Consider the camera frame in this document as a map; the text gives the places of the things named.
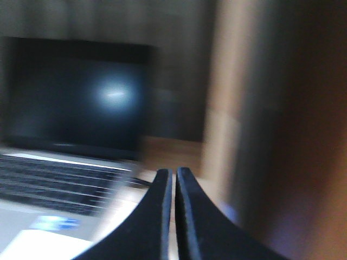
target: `laptop screen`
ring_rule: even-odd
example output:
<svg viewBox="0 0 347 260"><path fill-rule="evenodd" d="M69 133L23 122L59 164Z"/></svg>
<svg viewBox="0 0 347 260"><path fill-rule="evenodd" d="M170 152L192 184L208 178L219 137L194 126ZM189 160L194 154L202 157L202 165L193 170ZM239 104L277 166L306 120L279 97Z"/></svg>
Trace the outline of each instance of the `laptop screen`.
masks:
<svg viewBox="0 0 347 260"><path fill-rule="evenodd" d="M6 141L138 159L149 49L80 41L11 39Z"/></svg>

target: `black rubber edge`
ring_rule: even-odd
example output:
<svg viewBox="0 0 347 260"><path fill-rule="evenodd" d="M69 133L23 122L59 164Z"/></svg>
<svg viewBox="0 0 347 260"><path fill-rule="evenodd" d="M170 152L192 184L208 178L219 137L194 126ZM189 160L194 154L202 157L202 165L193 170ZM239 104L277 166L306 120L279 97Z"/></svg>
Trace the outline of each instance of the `black rubber edge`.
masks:
<svg viewBox="0 0 347 260"><path fill-rule="evenodd" d="M175 219L180 260L285 260L234 225L191 170L177 170Z"/></svg>
<svg viewBox="0 0 347 260"><path fill-rule="evenodd" d="M134 211L98 244L75 260L168 259L172 172L161 169Z"/></svg>

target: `laptop sticker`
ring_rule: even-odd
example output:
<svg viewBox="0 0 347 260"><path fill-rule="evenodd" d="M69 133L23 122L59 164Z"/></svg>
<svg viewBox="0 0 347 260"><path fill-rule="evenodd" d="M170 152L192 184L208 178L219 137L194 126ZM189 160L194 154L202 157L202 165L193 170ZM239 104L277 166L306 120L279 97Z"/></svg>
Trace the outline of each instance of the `laptop sticker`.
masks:
<svg viewBox="0 0 347 260"><path fill-rule="evenodd" d="M75 230L80 225L80 221L74 218L60 216L39 216L30 226L31 229L44 231Z"/></svg>

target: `silver laptop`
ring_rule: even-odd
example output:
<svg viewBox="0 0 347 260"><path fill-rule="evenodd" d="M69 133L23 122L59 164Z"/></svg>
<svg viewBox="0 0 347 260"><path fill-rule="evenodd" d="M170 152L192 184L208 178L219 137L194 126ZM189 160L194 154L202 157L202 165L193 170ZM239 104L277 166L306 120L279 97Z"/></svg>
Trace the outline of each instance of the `silver laptop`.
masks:
<svg viewBox="0 0 347 260"><path fill-rule="evenodd" d="M3 44L0 252L28 230L91 241L117 191L136 180L150 48Z"/></svg>

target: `black object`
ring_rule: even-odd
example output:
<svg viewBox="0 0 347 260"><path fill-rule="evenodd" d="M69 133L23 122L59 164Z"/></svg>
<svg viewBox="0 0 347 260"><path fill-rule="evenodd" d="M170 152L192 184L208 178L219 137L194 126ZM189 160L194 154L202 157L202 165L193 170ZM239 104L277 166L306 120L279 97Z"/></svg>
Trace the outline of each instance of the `black object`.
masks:
<svg viewBox="0 0 347 260"><path fill-rule="evenodd" d="M185 167L177 170L175 218L181 260L286 259L229 221Z"/></svg>
<svg viewBox="0 0 347 260"><path fill-rule="evenodd" d="M129 181L131 184L133 184L133 186L135 187L150 187L151 186L151 182L149 181L146 181L146 180L142 180L142 179L139 179L137 177L133 177L130 179Z"/></svg>
<svg viewBox="0 0 347 260"><path fill-rule="evenodd" d="M139 159L152 47L2 40L7 143L94 158Z"/></svg>
<svg viewBox="0 0 347 260"><path fill-rule="evenodd" d="M158 170L151 187L128 218L74 259L168 259L171 191L171 171Z"/></svg>

